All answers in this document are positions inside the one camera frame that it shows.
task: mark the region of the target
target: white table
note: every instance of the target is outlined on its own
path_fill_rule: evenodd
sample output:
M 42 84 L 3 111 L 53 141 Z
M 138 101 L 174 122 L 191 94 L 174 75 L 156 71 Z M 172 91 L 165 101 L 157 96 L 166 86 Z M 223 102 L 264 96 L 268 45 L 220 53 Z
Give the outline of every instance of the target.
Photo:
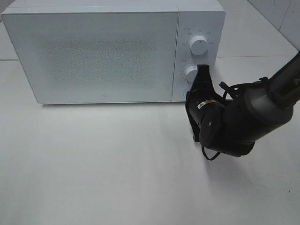
M 247 1 L 221 3 L 219 93 L 297 53 Z M 0 225 L 299 224 L 300 104 L 249 155 L 208 162 L 183 103 L 42 106 L 16 59 L 0 23 Z

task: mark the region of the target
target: black cable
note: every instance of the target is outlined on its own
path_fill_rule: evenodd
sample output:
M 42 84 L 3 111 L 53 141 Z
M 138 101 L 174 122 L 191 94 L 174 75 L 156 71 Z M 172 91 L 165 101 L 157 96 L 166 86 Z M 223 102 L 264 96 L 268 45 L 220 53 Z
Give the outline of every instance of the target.
M 220 155 L 220 152 L 217 152 L 213 157 L 208 158 L 208 156 L 206 155 L 206 152 L 205 152 L 204 147 L 203 147 L 203 146 L 201 146 L 201 147 L 202 147 L 202 153 L 203 153 L 204 157 L 205 157 L 207 160 L 209 160 L 209 161 L 212 161 L 212 160 L 216 159 L 216 157 L 218 157 L 218 156 Z

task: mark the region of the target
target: white microwave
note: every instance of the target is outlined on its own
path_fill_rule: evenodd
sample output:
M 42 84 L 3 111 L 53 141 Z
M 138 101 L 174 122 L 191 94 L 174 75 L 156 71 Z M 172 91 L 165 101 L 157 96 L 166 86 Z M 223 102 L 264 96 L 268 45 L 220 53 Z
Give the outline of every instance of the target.
M 16 0 L 2 20 L 38 103 L 185 101 L 214 66 L 216 0 Z

